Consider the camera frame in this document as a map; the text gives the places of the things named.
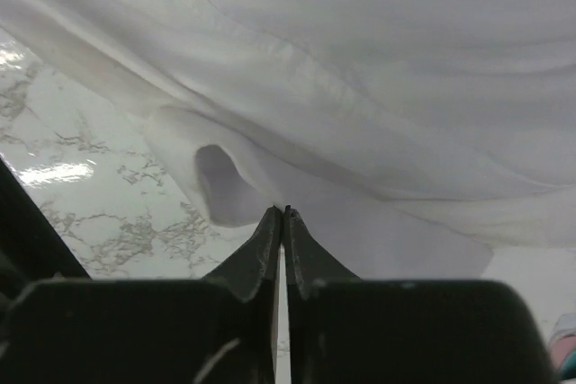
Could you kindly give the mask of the white long sleeve shirt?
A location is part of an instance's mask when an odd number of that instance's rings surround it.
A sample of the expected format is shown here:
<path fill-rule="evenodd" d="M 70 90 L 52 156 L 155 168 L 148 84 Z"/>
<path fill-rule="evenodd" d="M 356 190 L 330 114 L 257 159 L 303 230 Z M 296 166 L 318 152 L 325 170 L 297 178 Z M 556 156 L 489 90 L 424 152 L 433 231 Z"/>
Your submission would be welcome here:
<path fill-rule="evenodd" d="M 293 206 L 359 275 L 575 245 L 575 0 L 1 0 L 199 213 Z"/>

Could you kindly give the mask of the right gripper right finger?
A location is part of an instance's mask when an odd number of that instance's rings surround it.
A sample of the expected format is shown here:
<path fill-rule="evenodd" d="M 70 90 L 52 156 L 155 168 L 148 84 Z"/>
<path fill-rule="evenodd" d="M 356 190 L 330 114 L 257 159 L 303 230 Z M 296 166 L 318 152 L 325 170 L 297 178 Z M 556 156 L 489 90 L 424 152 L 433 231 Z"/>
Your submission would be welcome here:
<path fill-rule="evenodd" d="M 526 303 L 485 280 L 363 280 L 283 215 L 295 383 L 555 383 Z"/>

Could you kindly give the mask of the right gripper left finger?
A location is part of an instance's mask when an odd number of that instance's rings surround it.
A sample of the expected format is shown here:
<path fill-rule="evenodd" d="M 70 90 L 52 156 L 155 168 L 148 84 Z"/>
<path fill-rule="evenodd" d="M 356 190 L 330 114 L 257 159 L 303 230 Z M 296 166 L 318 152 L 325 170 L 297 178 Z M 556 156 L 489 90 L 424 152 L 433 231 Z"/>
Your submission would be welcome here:
<path fill-rule="evenodd" d="M 52 279 L 1 327 L 4 383 L 270 383 L 282 213 L 201 279 Z"/>

